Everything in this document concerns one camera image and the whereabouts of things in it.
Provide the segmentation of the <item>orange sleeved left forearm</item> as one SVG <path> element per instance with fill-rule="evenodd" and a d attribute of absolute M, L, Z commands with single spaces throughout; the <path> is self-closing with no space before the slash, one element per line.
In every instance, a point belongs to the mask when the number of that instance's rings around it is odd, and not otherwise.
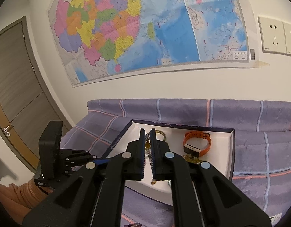
<path fill-rule="evenodd" d="M 11 218 L 21 225 L 24 217 L 53 191 L 51 187 L 38 187 L 33 179 L 21 186 L 0 184 L 0 202 Z"/>

